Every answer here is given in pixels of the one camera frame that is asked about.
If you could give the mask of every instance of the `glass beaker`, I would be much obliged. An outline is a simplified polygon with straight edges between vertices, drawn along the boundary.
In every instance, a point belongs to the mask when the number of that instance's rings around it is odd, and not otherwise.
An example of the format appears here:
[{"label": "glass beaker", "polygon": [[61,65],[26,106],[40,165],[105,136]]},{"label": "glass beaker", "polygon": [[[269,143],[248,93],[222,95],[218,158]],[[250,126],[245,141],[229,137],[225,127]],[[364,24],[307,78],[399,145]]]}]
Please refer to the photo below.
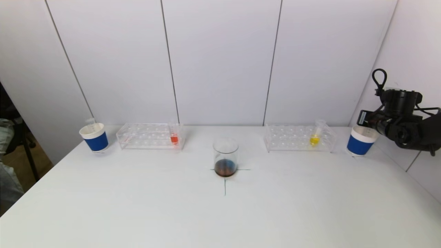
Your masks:
[{"label": "glass beaker", "polygon": [[231,138],[217,139],[213,143],[214,172],[221,177],[229,177],[237,170],[238,143]]}]

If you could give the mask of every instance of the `blue and white cup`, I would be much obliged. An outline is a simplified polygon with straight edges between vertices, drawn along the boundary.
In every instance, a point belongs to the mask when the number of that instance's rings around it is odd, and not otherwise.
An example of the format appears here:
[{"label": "blue and white cup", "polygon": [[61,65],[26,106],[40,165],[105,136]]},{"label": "blue and white cup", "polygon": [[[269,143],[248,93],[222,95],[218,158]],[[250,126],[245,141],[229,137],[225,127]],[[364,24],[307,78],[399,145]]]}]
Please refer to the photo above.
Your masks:
[{"label": "blue and white cup", "polygon": [[372,128],[355,126],[348,141],[348,151],[353,156],[363,156],[378,139],[380,134]]},{"label": "blue and white cup", "polygon": [[102,123],[94,123],[81,128],[80,135],[93,152],[105,150],[109,145]]}]

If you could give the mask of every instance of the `jeans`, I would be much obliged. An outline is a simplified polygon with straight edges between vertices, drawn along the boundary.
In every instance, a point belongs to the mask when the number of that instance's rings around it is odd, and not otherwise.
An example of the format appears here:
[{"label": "jeans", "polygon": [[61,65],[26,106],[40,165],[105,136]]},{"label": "jeans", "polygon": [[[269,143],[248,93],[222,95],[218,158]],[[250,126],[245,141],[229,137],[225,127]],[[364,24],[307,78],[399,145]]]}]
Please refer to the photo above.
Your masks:
[{"label": "jeans", "polygon": [[0,201],[2,206],[10,208],[23,194],[23,188],[12,167],[2,162],[3,155],[14,136],[13,123],[0,119]]}]

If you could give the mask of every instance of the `plastic cup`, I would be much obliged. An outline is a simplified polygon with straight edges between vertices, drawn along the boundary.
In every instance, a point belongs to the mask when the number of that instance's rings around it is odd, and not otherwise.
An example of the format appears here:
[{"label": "plastic cup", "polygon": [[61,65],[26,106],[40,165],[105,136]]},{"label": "plastic cup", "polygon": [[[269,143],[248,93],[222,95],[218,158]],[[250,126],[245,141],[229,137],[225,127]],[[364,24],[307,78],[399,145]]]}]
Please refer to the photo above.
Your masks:
[{"label": "plastic cup", "polygon": [[109,145],[102,123],[94,123],[81,128],[80,135],[93,152],[105,150]]},{"label": "plastic cup", "polygon": [[213,144],[214,172],[221,177],[229,177],[237,170],[239,145],[231,138],[217,139]]},{"label": "plastic cup", "polygon": [[353,156],[364,156],[380,134],[372,128],[355,126],[348,141],[348,151]]}]

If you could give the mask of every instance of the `black line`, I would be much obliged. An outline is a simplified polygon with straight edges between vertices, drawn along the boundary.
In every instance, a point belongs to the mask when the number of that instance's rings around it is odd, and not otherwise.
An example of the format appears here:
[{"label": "black line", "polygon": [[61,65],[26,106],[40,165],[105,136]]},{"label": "black line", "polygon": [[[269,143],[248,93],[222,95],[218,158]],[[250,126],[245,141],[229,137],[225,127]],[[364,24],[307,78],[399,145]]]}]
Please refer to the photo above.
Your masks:
[{"label": "black line", "polygon": [[416,157],[414,158],[414,160],[412,161],[411,165],[409,165],[409,168],[406,170],[406,172],[412,167],[413,163],[415,162],[415,160],[418,158],[419,154],[421,153],[421,151],[418,152],[418,154],[416,155]]},{"label": "black line", "polygon": [[367,92],[368,83],[369,83],[369,81],[370,81],[370,74],[371,74],[372,71],[374,70],[374,65],[377,63],[377,60],[378,60],[378,58],[380,57],[380,53],[381,53],[381,50],[383,49],[383,45],[384,45],[384,43],[385,43],[385,41],[386,41],[386,36],[387,36],[387,34],[388,34],[388,32],[389,32],[390,24],[392,23],[392,19],[393,19],[394,15],[395,15],[395,11],[396,11],[396,6],[397,6],[397,5],[398,5],[398,2],[395,3],[395,7],[394,7],[394,9],[393,9],[392,16],[390,17],[389,25],[388,25],[388,27],[387,27],[387,29],[386,29],[385,35],[384,35],[384,37],[383,37],[383,40],[381,41],[381,45],[380,45],[380,49],[378,50],[377,57],[375,58],[375,61],[374,61],[374,63],[372,64],[371,72],[369,72],[369,76],[367,77],[366,83],[365,83],[365,85],[364,85],[363,91],[361,92],[361,95],[360,95],[360,98],[359,98],[359,100],[358,100],[358,102],[357,102],[357,105],[355,105],[354,112],[352,113],[352,116],[351,116],[351,118],[350,118],[350,120],[349,120],[349,123],[348,123],[348,125],[347,125],[348,127],[351,126],[351,121],[352,121],[352,119],[354,118],[354,115],[357,113],[358,106],[359,106],[359,104],[360,104],[360,102],[361,102],[361,99],[363,98],[363,93],[364,93],[365,91]]},{"label": "black line", "polygon": [[87,102],[86,96],[84,95],[84,92],[83,92],[83,90],[82,90],[82,88],[81,88],[80,82],[78,81],[78,78],[77,78],[77,75],[76,75],[76,73],[75,73],[75,70],[74,70],[74,68],[73,68],[73,66],[72,66],[71,60],[69,59],[69,56],[67,55],[66,49],[64,48],[63,41],[61,40],[61,36],[60,36],[60,34],[58,33],[58,28],[57,28],[56,25],[55,25],[54,18],[53,18],[53,16],[52,16],[52,13],[51,13],[51,10],[50,10],[50,8],[49,8],[49,5],[48,5],[47,0],[45,0],[45,3],[46,3],[46,7],[48,8],[49,15],[51,16],[52,24],[53,24],[54,27],[55,27],[55,31],[56,31],[56,34],[57,34],[57,36],[58,36],[58,39],[60,40],[61,47],[63,48],[63,51],[64,51],[64,54],[66,55],[67,61],[69,62],[69,65],[71,66],[72,73],[74,74],[75,80],[77,81],[78,87],[80,88],[80,91],[81,91],[81,94],[83,95],[84,101],[86,101],[87,108],[89,109],[90,114],[92,115],[92,117],[95,118],[95,117],[93,116],[92,110],[90,109],[89,103]]},{"label": "black line", "polygon": [[283,0],[280,0],[279,20],[277,21],[276,40],[274,41],[273,60],[271,61],[271,71],[269,72],[268,92],[266,93],[265,112],[263,114],[262,126],[265,125],[266,107],[268,105],[268,96],[269,96],[269,85],[271,84],[271,75],[273,74],[274,54],[276,54],[277,34],[279,33],[280,15],[282,13],[282,3]]},{"label": "black line", "polygon": [[161,10],[162,10],[162,20],[164,22],[165,41],[167,43],[168,62],[170,63],[170,72],[172,74],[173,94],[175,95],[176,114],[178,115],[178,123],[180,123],[179,122],[179,111],[178,111],[178,100],[176,99],[175,80],[173,78],[172,59],[170,58],[170,48],[168,47],[167,28],[165,27],[164,6],[162,5],[162,0],[161,0]]}]

